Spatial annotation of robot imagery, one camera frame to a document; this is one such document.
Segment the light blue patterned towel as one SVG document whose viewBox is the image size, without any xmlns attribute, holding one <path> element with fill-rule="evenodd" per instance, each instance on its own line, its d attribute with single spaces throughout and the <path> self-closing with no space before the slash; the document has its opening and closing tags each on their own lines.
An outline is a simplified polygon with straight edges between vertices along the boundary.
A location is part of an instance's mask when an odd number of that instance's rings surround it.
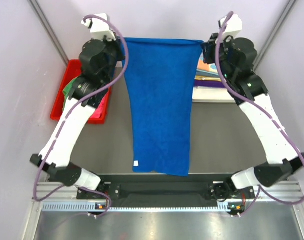
<svg viewBox="0 0 304 240">
<path fill-rule="evenodd" d="M 198 60 L 197 71 L 218 75 L 217 67 L 214 63 L 204 63 L 204 56 L 201 54 Z"/>
</svg>

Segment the yellow and blue cartoon towel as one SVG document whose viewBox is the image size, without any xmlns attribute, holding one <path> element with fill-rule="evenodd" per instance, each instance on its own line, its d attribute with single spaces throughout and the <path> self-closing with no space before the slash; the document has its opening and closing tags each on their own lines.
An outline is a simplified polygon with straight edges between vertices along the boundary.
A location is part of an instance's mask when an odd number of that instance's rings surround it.
<svg viewBox="0 0 304 240">
<path fill-rule="evenodd" d="M 217 73 L 207 72 L 207 71 L 197 71 L 196 76 L 209 77 L 209 78 L 219 78 Z"/>
</svg>

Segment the royal blue towel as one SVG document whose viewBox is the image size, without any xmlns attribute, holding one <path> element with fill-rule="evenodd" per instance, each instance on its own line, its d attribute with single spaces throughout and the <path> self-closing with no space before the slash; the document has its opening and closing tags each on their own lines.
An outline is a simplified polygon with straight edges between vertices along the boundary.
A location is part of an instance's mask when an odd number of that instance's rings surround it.
<svg viewBox="0 0 304 240">
<path fill-rule="evenodd" d="M 185 177 L 201 40 L 128 37 L 133 171 Z"/>
</svg>

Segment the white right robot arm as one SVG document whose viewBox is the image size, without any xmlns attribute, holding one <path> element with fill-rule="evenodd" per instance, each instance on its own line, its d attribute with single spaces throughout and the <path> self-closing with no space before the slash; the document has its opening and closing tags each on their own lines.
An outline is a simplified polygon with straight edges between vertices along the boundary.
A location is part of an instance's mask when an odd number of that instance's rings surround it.
<svg viewBox="0 0 304 240">
<path fill-rule="evenodd" d="M 219 70 L 228 86 L 262 107 L 259 110 L 249 102 L 234 98 L 251 122 L 266 156 L 265 163 L 236 172 L 227 179 L 225 192 L 231 198 L 237 198 L 248 187 L 271 187 L 303 167 L 298 154 L 281 133 L 284 128 L 274 111 L 266 85 L 253 71 L 256 56 L 254 43 L 247 38 L 228 36 L 220 44 Z"/>
</svg>

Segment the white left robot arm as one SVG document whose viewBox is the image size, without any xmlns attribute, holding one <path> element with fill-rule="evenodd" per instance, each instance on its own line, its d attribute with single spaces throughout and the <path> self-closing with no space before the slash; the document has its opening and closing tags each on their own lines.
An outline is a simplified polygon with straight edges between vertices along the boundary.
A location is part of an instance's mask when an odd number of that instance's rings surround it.
<svg viewBox="0 0 304 240">
<path fill-rule="evenodd" d="M 72 80 L 60 120 L 50 140 L 30 162 L 41 168 L 64 186 L 87 188 L 94 198 L 101 198 L 106 187 L 96 174 L 71 162 L 74 146 L 89 118 L 99 108 L 113 81 L 117 62 L 123 61 L 119 38 L 108 41 L 92 39 L 86 42 L 79 55 L 81 73 Z"/>
</svg>

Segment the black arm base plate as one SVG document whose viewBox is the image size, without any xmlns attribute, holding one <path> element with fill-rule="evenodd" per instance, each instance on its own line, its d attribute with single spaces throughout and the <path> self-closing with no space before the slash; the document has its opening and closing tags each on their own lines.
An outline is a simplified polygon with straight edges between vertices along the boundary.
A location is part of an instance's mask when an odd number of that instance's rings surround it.
<svg viewBox="0 0 304 240">
<path fill-rule="evenodd" d="M 105 174 L 100 192 L 108 195 L 113 207 L 213 207 L 218 201 L 249 202 L 253 187 L 232 191 L 224 184 L 226 173 Z"/>
</svg>

